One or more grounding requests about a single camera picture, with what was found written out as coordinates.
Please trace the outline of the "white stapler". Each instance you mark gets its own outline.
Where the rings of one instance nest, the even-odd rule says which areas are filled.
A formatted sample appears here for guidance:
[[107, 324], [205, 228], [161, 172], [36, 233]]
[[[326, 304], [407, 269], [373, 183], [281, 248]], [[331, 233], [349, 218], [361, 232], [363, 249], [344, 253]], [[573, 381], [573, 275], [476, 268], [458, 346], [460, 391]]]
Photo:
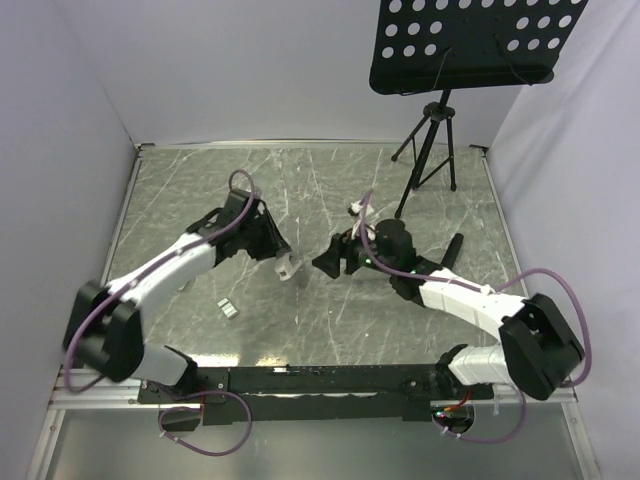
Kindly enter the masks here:
[[287, 281], [299, 271], [301, 265], [301, 260], [295, 254], [288, 252], [275, 260], [274, 270], [281, 281]]

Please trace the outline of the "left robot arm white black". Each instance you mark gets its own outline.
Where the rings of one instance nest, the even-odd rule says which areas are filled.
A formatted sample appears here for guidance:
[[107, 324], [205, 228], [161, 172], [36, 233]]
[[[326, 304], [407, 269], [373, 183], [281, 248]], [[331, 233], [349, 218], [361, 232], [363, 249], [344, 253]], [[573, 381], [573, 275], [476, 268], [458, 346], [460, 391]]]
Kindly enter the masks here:
[[240, 251], [256, 261], [273, 260], [282, 281], [301, 266], [265, 202], [233, 189], [223, 207], [191, 224], [165, 252], [105, 285], [89, 281], [78, 290], [63, 339], [65, 363], [80, 361], [115, 383], [162, 384], [172, 400], [189, 400], [200, 388], [197, 363], [145, 341], [143, 320], [166, 297]]

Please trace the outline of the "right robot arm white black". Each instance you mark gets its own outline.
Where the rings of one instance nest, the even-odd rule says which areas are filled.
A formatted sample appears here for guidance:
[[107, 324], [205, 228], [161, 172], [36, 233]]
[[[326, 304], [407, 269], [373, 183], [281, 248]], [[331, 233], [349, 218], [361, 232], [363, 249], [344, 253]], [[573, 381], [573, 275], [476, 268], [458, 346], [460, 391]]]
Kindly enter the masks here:
[[436, 384], [444, 396], [458, 398], [476, 384], [507, 384], [536, 400], [548, 399], [585, 363], [583, 345], [551, 298], [498, 292], [456, 275], [452, 266], [463, 240], [455, 235], [443, 259], [433, 262], [417, 253], [403, 221], [387, 219], [333, 235], [312, 264], [332, 279], [360, 268], [384, 272], [401, 298], [493, 337], [493, 346], [460, 346], [443, 356]]

